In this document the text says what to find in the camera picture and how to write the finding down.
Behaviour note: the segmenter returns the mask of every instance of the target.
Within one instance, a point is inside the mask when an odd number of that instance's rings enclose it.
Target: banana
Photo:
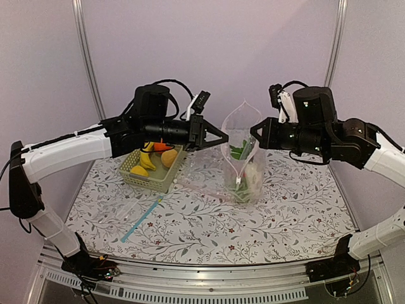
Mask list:
[[[147,142],[143,149],[144,151],[150,152],[153,150],[153,142]],[[151,159],[149,158],[149,153],[140,152],[140,165],[145,169],[151,169],[153,171],[156,170],[156,166],[153,165]]]

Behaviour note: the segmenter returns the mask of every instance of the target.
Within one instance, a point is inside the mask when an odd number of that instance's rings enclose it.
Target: white wall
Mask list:
[[[379,125],[405,144],[405,2],[349,1],[332,83],[338,117]],[[366,229],[405,204],[405,190],[383,177],[334,163],[359,226]],[[405,244],[382,251],[398,303],[405,299]]]
[[[107,116],[134,89],[176,78],[209,91],[215,125],[246,98],[274,114],[267,89],[299,79],[322,85],[337,1],[84,1],[90,51]],[[186,93],[171,85],[182,109]]]
[[[12,142],[36,143],[98,121],[78,45],[72,2],[2,1],[0,4],[0,164]],[[86,165],[40,184],[44,199],[63,217]],[[8,206],[8,174],[0,183]],[[21,304],[42,248],[34,231],[22,231],[0,213],[0,302]]]

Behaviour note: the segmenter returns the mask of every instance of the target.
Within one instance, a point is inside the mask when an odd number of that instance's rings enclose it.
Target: floral tablecloth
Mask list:
[[[333,254],[338,238],[354,230],[328,167],[267,151],[263,197],[243,205],[217,191],[219,153],[213,148],[203,157],[188,155],[167,194],[125,184],[118,172],[124,156],[96,161],[66,223],[91,251],[206,265],[325,257]],[[193,187],[193,181],[201,186]],[[123,243],[121,238],[161,195]]]

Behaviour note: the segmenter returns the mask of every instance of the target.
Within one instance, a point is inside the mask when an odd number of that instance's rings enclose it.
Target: blue stick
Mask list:
[[[124,235],[124,237],[121,239],[121,242],[125,243],[125,241],[133,233],[133,231],[135,231],[135,229],[138,228],[140,223],[142,223],[142,221],[144,219],[146,219],[146,217],[152,212],[153,209],[156,208],[156,206],[161,202],[162,199],[163,199],[163,197],[159,196],[159,198],[153,203],[153,205],[149,207],[147,212],[145,212],[145,214],[143,214],[143,216],[141,216],[141,218],[135,223],[135,225]]]

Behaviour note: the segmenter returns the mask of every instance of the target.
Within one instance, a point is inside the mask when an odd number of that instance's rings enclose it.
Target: table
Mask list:
[[[219,149],[201,153],[187,157],[167,194],[125,184],[118,172],[125,156],[96,161],[67,226],[93,252],[199,265],[327,257],[337,240],[354,230],[327,166],[298,163],[284,151],[267,151],[263,197],[243,205],[212,191],[221,184]],[[192,172],[187,170],[190,164]],[[201,181],[201,187],[187,186],[185,180],[193,178]],[[159,205],[121,242],[160,195]]]

